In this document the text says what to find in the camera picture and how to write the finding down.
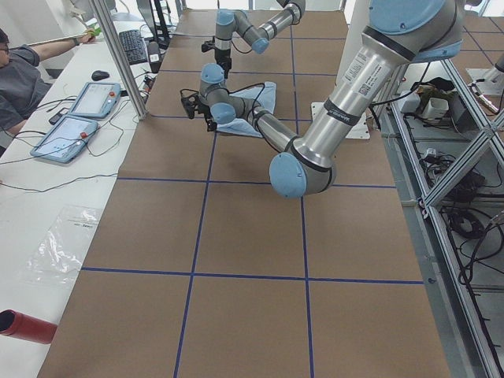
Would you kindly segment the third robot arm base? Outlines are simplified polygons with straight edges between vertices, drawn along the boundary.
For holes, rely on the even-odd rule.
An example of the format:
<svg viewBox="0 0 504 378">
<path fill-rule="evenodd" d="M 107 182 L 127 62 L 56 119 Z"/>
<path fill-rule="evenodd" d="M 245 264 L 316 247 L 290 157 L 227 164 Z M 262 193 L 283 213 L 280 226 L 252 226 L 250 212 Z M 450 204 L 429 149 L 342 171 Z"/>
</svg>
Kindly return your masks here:
<svg viewBox="0 0 504 378">
<path fill-rule="evenodd" d="M 503 90 L 503 55 L 490 69 L 466 69 L 477 95 L 497 96 Z"/>
</svg>

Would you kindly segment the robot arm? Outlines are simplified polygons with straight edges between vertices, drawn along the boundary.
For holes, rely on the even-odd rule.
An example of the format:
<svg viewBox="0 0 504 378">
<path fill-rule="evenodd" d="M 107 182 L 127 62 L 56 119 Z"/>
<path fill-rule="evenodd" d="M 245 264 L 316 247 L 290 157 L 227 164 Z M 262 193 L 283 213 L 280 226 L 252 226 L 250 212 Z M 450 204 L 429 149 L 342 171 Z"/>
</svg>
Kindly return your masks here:
<svg viewBox="0 0 504 378">
<path fill-rule="evenodd" d="M 181 102 L 189 117 L 202 114 L 211 130 L 235 119 L 246 120 L 276 150 L 270 182 L 285 198 L 325 191 L 335 180 L 335 151 L 370 107 L 400 65 L 455 56 L 461 48 L 465 18 L 462 1 L 373 1 L 362 45 L 305 135 L 296 135 L 258 100 L 233 95 L 226 86 L 231 40 L 240 35 L 257 53 L 285 28 L 299 23 L 303 1 L 283 1 L 278 14 L 254 26 L 241 10 L 217 13 L 214 37 L 202 47 L 216 60 L 205 65 L 199 89 Z"/>
<path fill-rule="evenodd" d="M 254 26 L 243 10 L 219 9 L 217 11 L 215 35 L 202 44 L 202 52 L 214 50 L 216 63 L 224 70 L 224 77 L 232 69 L 232 37 L 238 34 L 257 54 L 263 54 L 269 42 L 281 31 L 296 25 L 306 11 L 303 0 L 278 1 L 283 8 L 260 26 Z"/>
</svg>

